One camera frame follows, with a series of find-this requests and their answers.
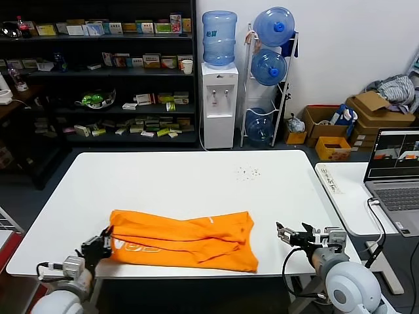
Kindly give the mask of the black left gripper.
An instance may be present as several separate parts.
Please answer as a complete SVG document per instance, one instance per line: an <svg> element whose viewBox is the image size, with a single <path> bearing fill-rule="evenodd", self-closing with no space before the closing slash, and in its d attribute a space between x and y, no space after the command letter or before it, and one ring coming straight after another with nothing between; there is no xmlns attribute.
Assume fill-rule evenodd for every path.
<svg viewBox="0 0 419 314"><path fill-rule="evenodd" d="M111 236L113 226L102 230L101 235L91 237L81 245L81 254L87 268L95 268L104 258L110 258L112 253Z"/></svg>

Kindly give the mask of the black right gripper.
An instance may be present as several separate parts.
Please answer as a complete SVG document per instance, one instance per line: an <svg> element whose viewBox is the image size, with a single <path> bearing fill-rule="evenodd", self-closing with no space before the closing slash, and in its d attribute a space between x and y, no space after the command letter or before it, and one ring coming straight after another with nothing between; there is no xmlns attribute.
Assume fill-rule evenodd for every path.
<svg viewBox="0 0 419 314"><path fill-rule="evenodd" d="M321 237L320 229L315 229L312 225L302 222L304 232L295 232L290 228L284 227L280 222L276 222L277 234L280 240L292 247L302 249L306 254L312 254L322 245L316 243L316 237Z"/></svg>

